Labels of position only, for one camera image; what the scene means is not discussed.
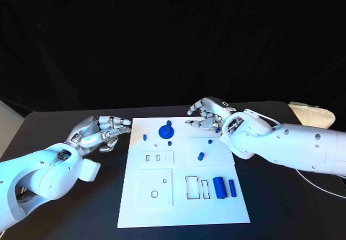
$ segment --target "circular hole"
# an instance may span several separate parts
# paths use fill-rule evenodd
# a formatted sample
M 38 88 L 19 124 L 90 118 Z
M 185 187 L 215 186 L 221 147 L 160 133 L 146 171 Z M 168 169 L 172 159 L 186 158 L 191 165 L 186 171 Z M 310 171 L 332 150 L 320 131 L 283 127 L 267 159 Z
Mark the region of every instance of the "circular hole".
M 152 192 L 152 197 L 153 197 L 153 199 L 156 199 L 156 198 L 158 198 L 158 196 L 159 196 L 159 193 L 158 193 L 158 191 L 153 191 L 153 192 Z

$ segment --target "rectangular hole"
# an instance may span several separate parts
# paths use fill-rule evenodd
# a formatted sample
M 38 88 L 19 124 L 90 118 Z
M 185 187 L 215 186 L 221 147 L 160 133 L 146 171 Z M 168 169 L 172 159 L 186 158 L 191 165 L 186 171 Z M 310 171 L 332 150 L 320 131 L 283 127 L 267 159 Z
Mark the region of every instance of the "rectangular hole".
M 208 181 L 202 180 L 201 183 L 202 183 L 204 199 L 211 199 Z
M 201 199 L 199 181 L 196 176 L 186 176 L 186 196 L 188 199 Z

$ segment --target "white board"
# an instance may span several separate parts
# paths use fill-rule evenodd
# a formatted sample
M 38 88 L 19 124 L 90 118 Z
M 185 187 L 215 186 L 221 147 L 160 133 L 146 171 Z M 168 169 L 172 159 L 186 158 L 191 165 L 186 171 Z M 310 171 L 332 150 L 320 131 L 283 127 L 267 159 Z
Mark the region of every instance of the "white board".
M 133 119 L 119 228 L 251 222 L 233 152 L 220 140 L 221 132 L 215 133 L 185 124 L 186 120 L 202 119 L 202 117 Z M 163 139 L 159 136 L 159 128 L 166 125 L 168 120 L 172 121 L 175 135 L 171 139 Z M 162 152 L 160 156 L 168 156 L 166 161 L 162 161 L 163 158 L 156 161 L 159 152 Z M 202 161 L 198 160 L 201 152 L 205 153 Z M 147 155 L 152 156 L 150 159 L 155 158 L 150 162 L 146 162 Z M 186 177 L 198 179 L 199 199 L 188 199 Z M 224 177 L 228 193 L 225 199 L 217 198 L 215 177 Z M 230 179 L 234 180 L 237 197 L 231 197 Z

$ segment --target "blue object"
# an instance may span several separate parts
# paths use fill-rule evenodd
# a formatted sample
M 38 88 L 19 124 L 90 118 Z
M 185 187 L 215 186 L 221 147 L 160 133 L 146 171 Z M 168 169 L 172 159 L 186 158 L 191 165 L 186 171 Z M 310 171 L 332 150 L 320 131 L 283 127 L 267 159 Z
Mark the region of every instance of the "blue object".
M 228 192 L 227 192 L 227 187 L 225 187 L 222 176 L 215 177 L 212 179 L 212 182 L 214 182 L 214 188 L 215 188 L 218 199 L 227 198 L 228 197 Z
M 159 129 L 159 135 L 163 139 L 171 139 L 175 134 L 175 129 L 172 127 L 172 121 L 168 121 L 168 124 L 163 125 Z
M 204 160 L 204 157 L 205 157 L 205 153 L 201 152 L 199 155 L 198 155 L 198 160 L 202 161 L 202 160 Z
M 228 180 L 230 188 L 231 188 L 231 196 L 237 197 L 237 189 L 235 189 L 235 182 L 233 179 Z

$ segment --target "robotic arm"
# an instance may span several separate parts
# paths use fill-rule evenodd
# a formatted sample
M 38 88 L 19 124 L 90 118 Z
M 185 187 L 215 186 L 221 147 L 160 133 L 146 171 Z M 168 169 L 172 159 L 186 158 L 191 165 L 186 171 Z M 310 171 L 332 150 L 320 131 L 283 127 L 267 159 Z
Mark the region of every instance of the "robotic arm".
M 244 112 L 215 97 L 205 97 L 189 108 L 199 110 L 204 121 L 188 125 L 215 130 L 222 126 L 221 141 L 243 159 L 258 154 L 271 163 L 303 171 L 346 176 L 346 133 L 276 120 L 245 109 Z
M 88 117 L 74 128 L 65 143 L 0 163 L 0 232 L 48 201 L 60 199 L 77 180 L 93 182 L 101 164 L 84 158 L 101 145 L 114 149 L 119 135 L 130 133 L 132 121 L 113 116 Z M 16 196 L 16 186 L 28 189 Z

